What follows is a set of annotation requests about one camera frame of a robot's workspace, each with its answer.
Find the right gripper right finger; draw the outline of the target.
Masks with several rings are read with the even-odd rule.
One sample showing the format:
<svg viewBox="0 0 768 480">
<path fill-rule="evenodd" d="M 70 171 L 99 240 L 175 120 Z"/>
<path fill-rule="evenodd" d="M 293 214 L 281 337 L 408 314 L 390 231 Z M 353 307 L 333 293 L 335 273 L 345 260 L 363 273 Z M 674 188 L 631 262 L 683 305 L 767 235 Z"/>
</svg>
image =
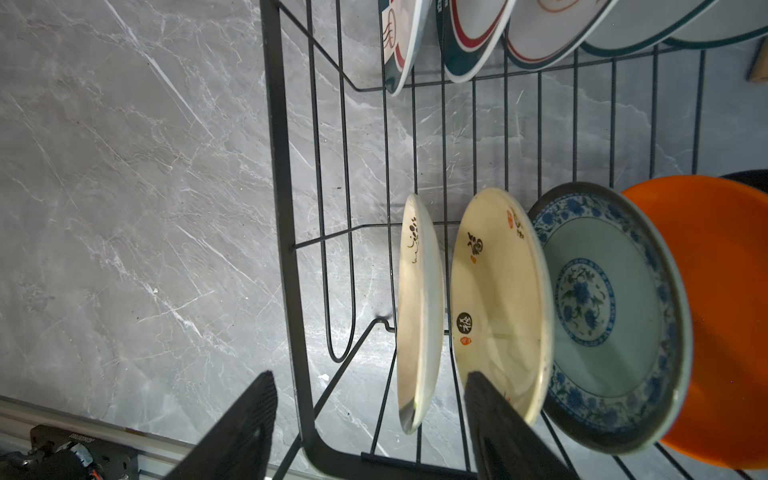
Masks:
<svg viewBox="0 0 768 480">
<path fill-rule="evenodd" d="M 468 430 L 480 479 L 576 479 L 480 371 L 465 386 Z"/>
</svg>

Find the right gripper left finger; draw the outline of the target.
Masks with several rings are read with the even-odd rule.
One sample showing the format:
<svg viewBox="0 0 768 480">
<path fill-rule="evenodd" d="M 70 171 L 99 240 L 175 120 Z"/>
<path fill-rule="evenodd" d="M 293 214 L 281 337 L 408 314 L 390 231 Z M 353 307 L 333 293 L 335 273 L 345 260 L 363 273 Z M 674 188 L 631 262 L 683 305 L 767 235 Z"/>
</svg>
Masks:
<svg viewBox="0 0 768 480">
<path fill-rule="evenodd" d="M 227 410 L 168 479 L 263 479 L 278 407 L 273 373 L 266 370 Z"/>
</svg>

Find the cream plate red characters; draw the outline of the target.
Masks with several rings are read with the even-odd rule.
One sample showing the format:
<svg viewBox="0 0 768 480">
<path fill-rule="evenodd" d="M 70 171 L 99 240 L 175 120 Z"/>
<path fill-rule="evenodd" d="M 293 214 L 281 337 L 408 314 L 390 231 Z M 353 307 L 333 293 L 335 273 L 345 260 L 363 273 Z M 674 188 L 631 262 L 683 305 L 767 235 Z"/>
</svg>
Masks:
<svg viewBox="0 0 768 480">
<path fill-rule="evenodd" d="M 477 193 L 463 214 L 450 280 L 451 338 L 461 383 L 482 373 L 532 425 L 554 358 L 554 294 L 543 249 L 506 191 Z"/>
</svg>

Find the cream plate black flower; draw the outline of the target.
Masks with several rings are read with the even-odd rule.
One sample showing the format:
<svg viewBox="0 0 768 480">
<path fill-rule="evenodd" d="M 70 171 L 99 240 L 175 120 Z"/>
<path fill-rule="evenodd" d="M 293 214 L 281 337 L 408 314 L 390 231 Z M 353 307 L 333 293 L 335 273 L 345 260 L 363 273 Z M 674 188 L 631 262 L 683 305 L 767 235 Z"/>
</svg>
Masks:
<svg viewBox="0 0 768 480">
<path fill-rule="evenodd" d="M 441 251 L 429 212 L 407 197 L 400 238 L 397 295 L 397 396 L 403 431 L 417 431 L 440 370 L 445 324 Z"/>
</svg>

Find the blue floral pattern plate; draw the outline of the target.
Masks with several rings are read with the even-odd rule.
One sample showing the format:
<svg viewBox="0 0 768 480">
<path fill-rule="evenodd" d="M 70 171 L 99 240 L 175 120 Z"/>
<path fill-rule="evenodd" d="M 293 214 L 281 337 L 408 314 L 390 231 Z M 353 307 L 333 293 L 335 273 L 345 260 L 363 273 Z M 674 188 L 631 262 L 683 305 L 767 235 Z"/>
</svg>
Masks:
<svg viewBox="0 0 768 480">
<path fill-rule="evenodd" d="M 685 402 L 693 322 L 684 282 L 653 222 L 625 195 L 559 185 L 530 209 L 554 299 L 546 415 L 592 450 L 660 441 Z"/>
</svg>

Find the black wire dish rack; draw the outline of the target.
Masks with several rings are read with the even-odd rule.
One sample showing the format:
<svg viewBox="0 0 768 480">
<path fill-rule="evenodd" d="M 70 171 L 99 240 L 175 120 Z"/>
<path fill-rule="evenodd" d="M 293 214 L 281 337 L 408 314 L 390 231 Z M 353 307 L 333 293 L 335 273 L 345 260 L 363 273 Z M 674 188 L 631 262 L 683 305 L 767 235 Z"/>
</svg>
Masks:
<svg viewBox="0 0 768 480">
<path fill-rule="evenodd" d="M 464 423 L 459 425 L 461 431 L 461 445 L 463 448 L 463 461 L 465 466 L 461 469 L 453 469 L 444 466 L 432 465 L 422 462 L 422 447 L 423 447 L 423 434 L 421 427 L 419 427 L 418 434 L 416 435 L 415 445 L 415 460 L 405 460 L 399 458 L 393 458 L 389 456 L 382 456 L 377 454 L 379 447 L 379 436 L 381 432 L 381 426 L 386 413 L 386 402 L 390 393 L 390 386 L 392 384 L 392 378 L 394 375 L 394 367 L 396 360 L 396 347 L 393 344 L 391 361 L 388 368 L 388 376 L 386 377 L 386 388 L 383 391 L 381 406 L 378 410 L 378 417 L 376 427 L 374 431 L 373 440 L 370 449 L 362 451 L 360 453 L 345 453 L 334 449 L 329 446 L 325 440 L 322 439 L 319 431 L 317 430 L 317 417 L 322 412 L 327 401 L 331 398 L 339 381 L 343 378 L 345 372 L 355 359 L 360 348 L 365 344 L 370 333 L 377 327 L 381 326 L 384 331 L 393 335 L 396 332 L 397 314 L 394 311 L 396 304 L 396 285 L 395 285 L 395 267 L 393 255 L 393 228 L 400 227 L 401 222 L 392 221 L 392 200 L 391 200 L 391 181 L 390 181 L 390 134 L 389 134 L 389 110 L 387 108 L 388 99 L 391 98 L 389 93 L 385 93 L 386 89 L 383 84 L 384 78 L 384 63 L 381 60 L 379 66 L 381 71 L 380 85 L 373 87 L 358 88 L 354 81 L 350 80 L 347 72 L 344 70 L 344 48 L 343 48 L 343 19 L 342 10 L 344 8 L 343 1 L 329 1 L 333 3 L 332 11 L 334 14 L 334 24 L 336 30 L 336 47 L 337 57 L 334 58 L 324 48 L 322 43 L 315 36 L 315 14 L 313 12 L 313 2 L 322 3 L 322 1 L 305 1 L 305 17 L 300 19 L 297 15 L 290 10 L 286 5 L 286 1 L 259 1 L 259 6 L 262 9 L 262 32 L 264 35 L 264 55 L 265 55 L 265 75 L 266 75 L 266 89 L 267 89 L 267 104 L 269 112 L 269 130 L 270 130 L 270 144 L 271 144 L 271 157 L 272 157 L 272 173 L 274 176 L 274 194 L 275 194 L 275 216 L 276 216 L 276 228 L 277 228 L 277 243 L 280 263 L 280 275 L 282 282 L 282 290 L 284 294 L 284 304 L 286 305 L 286 326 L 287 335 L 289 340 L 289 350 L 291 355 L 291 371 L 293 376 L 293 387 L 296 402 L 297 418 L 299 424 L 299 433 L 296 439 L 291 444 L 288 452 L 283 457 L 281 463 L 276 469 L 275 473 L 270 473 L 273 479 L 287 479 L 289 473 L 296 477 L 299 473 L 294 473 L 290 469 L 291 465 L 296 458 L 296 455 L 303 451 L 306 458 L 309 461 L 310 466 L 316 468 L 322 475 L 328 475 L 328 478 L 338 477 L 342 479 L 478 479 L 477 472 L 473 471 L 470 467 L 471 456 L 471 441 L 468 440 L 469 434 L 466 433 Z M 288 87 L 287 76 L 285 74 L 285 58 L 283 51 L 283 43 L 281 33 L 278 30 L 281 29 L 281 20 L 283 17 L 290 20 L 291 24 L 300 31 L 304 38 L 306 38 L 308 52 L 308 68 L 309 68 L 309 81 L 310 81 L 310 97 L 311 97 L 311 110 L 312 110 L 312 132 L 313 132 L 313 145 L 314 145 L 314 158 L 315 158 L 315 177 L 317 187 L 317 212 L 318 212 L 318 224 L 319 234 L 311 239 L 305 241 L 296 240 L 296 227 L 295 227 L 295 213 L 294 213 L 294 199 L 293 199 L 293 185 L 292 185 L 292 171 L 289 161 L 289 122 L 288 122 Z M 577 167 L 578 167 L 578 75 L 579 69 L 582 70 L 592 66 L 610 65 L 611 66 L 611 120 L 610 120 L 610 161 L 609 161 L 609 183 L 613 187 L 615 184 L 615 150 L 616 150 L 616 71 L 618 62 L 634 61 L 637 59 L 650 58 L 653 60 L 653 74 L 650 80 L 650 87 L 652 90 L 652 121 L 651 121 L 651 151 L 655 152 L 656 136 L 657 136 L 657 110 L 658 110 L 658 61 L 659 57 L 663 54 L 672 54 L 677 52 L 697 52 L 698 58 L 698 70 L 697 70 L 697 90 L 696 90 L 696 113 L 694 123 L 694 140 L 693 140 L 693 160 L 692 160 L 692 172 L 696 173 L 698 168 L 698 157 L 700 151 L 700 130 L 701 130 L 701 115 L 703 107 L 703 98 L 705 95 L 705 80 L 706 80 L 706 53 L 708 51 L 716 51 L 718 48 L 728 48 L 727 45 L 718 44 L 716 46 L 694 47 L 688 49 L 682 45 L 672 45 L 667 42 L 661 42 L 656 44 L 651 49 L 639 50 L 631 54 L 623 54 L 614 57 L 595 58 L 592 60 L 585 60 L 581 62 L 579 60 L 579 54 L 575 54 L 575 57 L 570 63 L 559 64 L 555 66 L 549 66 L 540 70 L 538 73 L 534 71 L 508 71 L 511 67 L 511 61 L 506 58 L 503 60 L 503 72 L 493 74 L 483 74 L 477 79 L 491 80 L 501 78 L 504 81 L 504 174 L 505 174 L 505 188 L 509 186 L 509 152 L 508 149 L 508 121 L 510 118 L 509 113 L 509 94 L 508 83 L 509 79 L 513 77 L 525 77 L 535 76 L 537 79 L 537 148 L 538 148 L 538 166 L 537 166 L 537 191 L 538 195 L 542 195 L 542 105 L 543 94 L 541 92 L 542 74 L 544 72 L 556 72 L 556 71 L 568 71 L 573 73 L 573 180 L 578 179 Z M 345 195 L 344 215 L 346 221 L 346 227 L 336 232 L 326 232 L 325 227 L 325 215 L 326 206 L 323 200 L 323 182 L 322 182 L 322 156 L 319 137 L 319 117 L 318 117 L 318 98 L 317 98 L 317 68 L 316 68 L 316 55 L 321 55 L 325 61 L 331 65 L 337 74 L 334 74 L 335 80 L 338 81 L 340 93 L 340 121 L 341 121 L 341 140 L 342 140 L 342 157 L 343 157 L 343 175 L 344 185 L 343 191 Z M 442 162 L 443 167 L 447 165 L 447 133 L 446 133 L 446 105 L 447 100 L 445 96 L 446 85 L 448 85 L 447 77 L 445 73 L 441 72 L 440 80 L 419 81 L 415 82 L 414 74 L 410 74 L 411 83 L 406 83 L 405 89 L 412 102 L 412 130 L 413 130 L 413 187 L 415 192 L 419 191 L 419 166 L 418 166 L 418 146 L 417 146 L 417 114 L 416 114 L 416 88 L 421 87 L 440 87 L 441 93 L 441 135 L 442 135 Z M 382 121 L 383 121 L 383 142 L 384 142 L 384 165 L 385 165 L 385 206 L 386 206 L 386 221 L 384 223 L 366 223 L 366 224 L 352 224 L 351 217 L 351 200 L 350 200 L 350 180 L 349 180 L 349 147 L 348 147 L 348 125 L 347 125 L 347 93 L 345 88 L 360 94 L 382 92 Z M 387 255 L 388 255 L 388 284 L 386 292 L 388 292 L 389 299 L 391 300 L 392 312 L 387 315 L 377 315 L 371 318 L 370 322 L 365 325 L 364 330 L 360 330 L 361 336 L 355 337 L 355 331 L 358 321 L 358 315 L 356 313 L 357 297 L 355 293 L 355 257 L 354 257 L 354 232 L 357 231 L 369 231 L 371 229 L 383 228 L 387 234 Z M 328 254 L 327 254 L 327 242 L 335 238 L 345 238 L 347 241 L 347 264 L 349 266 L 350 277 L 350 302 L 352 308 L 351 315 L 351 330 L 347 336 L 347 347 L 343 355 L 336 355 L 333 350 L 332 320 L 330 316 L 329 307 L 329 293 L 328 293 Z M 322 394 L 313 400 L 313 394 L 310 388 L 310 372 L 309 372 L 309 357 L 306 343 L 306 328 L 304 322 L 304 314 L 302 310 L 301 299 L 301 285 L 299 277 L 299 265 L 298 265 L 298 250 L 318 244 L 320 247 L 320 261 L 321 261 L 321 276 L 322 276 L 322 299 L 324 308 L 324 326 L 326 334 L 326 350 L 329 358 L 339 365 L 336 373 L 332 376 L 327 387 L 324 388 Z"/>
</svg>

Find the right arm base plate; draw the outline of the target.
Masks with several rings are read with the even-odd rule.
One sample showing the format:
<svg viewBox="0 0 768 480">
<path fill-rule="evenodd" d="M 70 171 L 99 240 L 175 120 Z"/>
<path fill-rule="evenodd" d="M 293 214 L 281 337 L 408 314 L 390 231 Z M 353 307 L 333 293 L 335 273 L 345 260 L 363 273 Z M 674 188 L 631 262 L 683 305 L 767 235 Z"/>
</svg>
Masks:
<svg viewBox="0 0 768 480">
<path fill-rule="evenodd" d="M 26 451 L 1 452 L 2 479 L 139 479 L 133 447 L 38 425 Z"/>
</svg>

